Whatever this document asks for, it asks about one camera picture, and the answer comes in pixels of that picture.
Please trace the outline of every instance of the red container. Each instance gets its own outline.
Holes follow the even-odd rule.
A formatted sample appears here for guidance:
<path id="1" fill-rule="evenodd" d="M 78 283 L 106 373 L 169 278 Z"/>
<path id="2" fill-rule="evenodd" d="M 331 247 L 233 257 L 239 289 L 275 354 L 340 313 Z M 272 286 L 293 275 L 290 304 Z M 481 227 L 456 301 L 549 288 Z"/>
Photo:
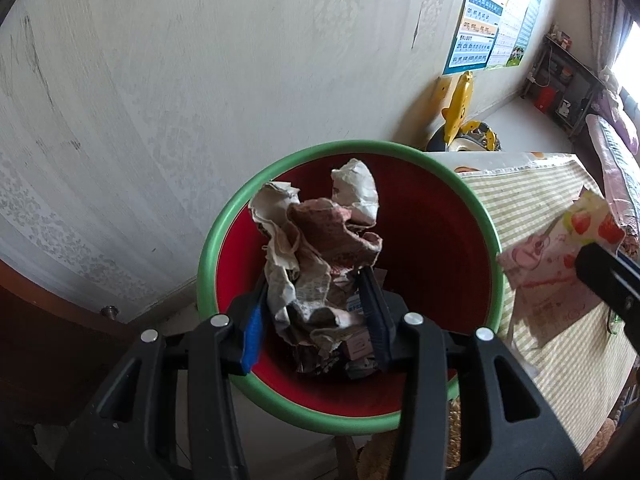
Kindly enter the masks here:
<path id="1" fill-rule="evenodd" d="M 540 110 L 543 114 L 546 114 L 546 111 L 549 110 L 549 107 L 553 103 L 556 98 L 556 94 L 558 94 L 558 90 L 551 88 L 551 86 L 547 86 L 545 88 L 540 89 L 540 95 L 536 99 L 534 103 L 536 108 Z"/>
<path id="2" fill-rule="evenodd" d="M 264 267 L 267 240 L 246 207 L 260 180 L 267 176 L 263 182 L 291 182 L 301 189 L 300 200 L 330 196 L 331 170 L 355 157 L 368 166 L 378 188 L 380 210 L 372 231 L 383 239 L 376 266 L 387 270 L 384 288 L 401 294 L 409 309 L 443 328 L 471 333 L 485 325 L 495 330 L 503 288 L 495 266 L 499 243 L 478 199 L 453 172 L 416 150 L 390 142 L 343 142 L 344 146 L 310 148 L 316 150 L 315 160 L 299 162 L 309 150 L 289 156 L 295 157 L 293 165 L 298 164 L 289 168 L 282 168 L 282 161 L 274 164 L 274 170 L 268 168 L 271 174 L 259 174 L 244 186 L 249 192 L 239 192 L 230 200 L 200 260 L 200 313 L 206 317 L 224 312 L 235 296 L 252 290 Z M 348 148 L 355 149 L 334 154 Z M 357 148 L 397 153 L 415 159 L 420 166 Z M 268 412 L 309 430 L 369 434 L 397 426 L 402 374 L 376 373 L 355 381 L 307 377 L 295 372 L 289 356 L 287 344 L 269 326 L 253 373 L 234 378 L 234 382 Z"/>

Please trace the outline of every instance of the pink paper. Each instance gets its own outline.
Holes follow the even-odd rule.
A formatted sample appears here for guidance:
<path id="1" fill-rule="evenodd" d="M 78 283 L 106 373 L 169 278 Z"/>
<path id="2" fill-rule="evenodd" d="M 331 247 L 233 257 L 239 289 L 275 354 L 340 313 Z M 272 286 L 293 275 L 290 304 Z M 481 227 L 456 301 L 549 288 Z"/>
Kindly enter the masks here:
<path id="1" fill-rule="evenodd" d="M 624 235 L 607 202 L 583 190 L 546 230 L 500 254 L 498 263 L 516 291 L 508 339 L 514 323 L 524 320 L 541 348 L 596 307 L 600 299 L 578 280 L 575 258 L 591 242 L 615 253 Z"/>

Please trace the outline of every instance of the strawberry print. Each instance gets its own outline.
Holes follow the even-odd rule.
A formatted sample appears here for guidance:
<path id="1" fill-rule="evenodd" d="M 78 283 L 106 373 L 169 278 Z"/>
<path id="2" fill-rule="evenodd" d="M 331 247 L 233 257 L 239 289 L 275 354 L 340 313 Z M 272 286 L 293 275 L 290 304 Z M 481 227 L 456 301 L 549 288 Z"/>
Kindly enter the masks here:
<path id="1" fill-rule="evenodd" d="M 571 225 L 576 233 L 583 235 L 591 225 L 591 215 L 587 211 L 578 211 L 571 215 Z"/>
<path id="2" fill-rule="evenodd" d="M 575 265 L 575 256 L 573 254 L 565 254 L 562 257 L 562 263 L 567 269 L 571 269 Z"/>
<path id="3" fill-rule="evenodd" d="M 625 237 L 625 232 L 618 227 L 611 213 L 607 213 L 604 220 L 598 226 L 598 236 L 604 238 L 610 244 L 619 244 Z"/>

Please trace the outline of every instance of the yellow striped cloth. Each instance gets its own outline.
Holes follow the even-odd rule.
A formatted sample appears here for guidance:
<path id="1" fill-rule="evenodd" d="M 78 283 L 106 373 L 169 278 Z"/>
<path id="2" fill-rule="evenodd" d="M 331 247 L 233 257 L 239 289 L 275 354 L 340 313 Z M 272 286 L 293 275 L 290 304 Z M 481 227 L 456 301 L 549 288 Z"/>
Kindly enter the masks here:
<path id="1" fill-rule="evenodd" d="M 486 207 L 503 248 L 545 228 L 573 200 L 582 186 L 600 194 L 598 186 L 573 156 L 540 167 L 462 173 Z M 505 286 L 499 335 L 511 319 L 514 293 Z M 606 330 L 607 307 L 587 316 L 535 349 L 529 330 L 515 327 L 514 339 L 527 361 L 540 370 L 535 382 L 581 453 L 600 429 L 620 394 L 636 353 L 623 334 Z"/>

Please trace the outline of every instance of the educational chart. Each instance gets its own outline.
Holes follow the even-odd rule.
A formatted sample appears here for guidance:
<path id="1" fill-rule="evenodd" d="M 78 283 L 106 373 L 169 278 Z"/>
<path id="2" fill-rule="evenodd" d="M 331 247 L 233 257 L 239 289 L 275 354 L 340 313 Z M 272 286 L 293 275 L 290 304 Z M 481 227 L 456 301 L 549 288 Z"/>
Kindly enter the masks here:
<path id="1" fill-rule="evenodd" d="M 465 0 L 444 74 L 516 66 L 542 0 Z"/>

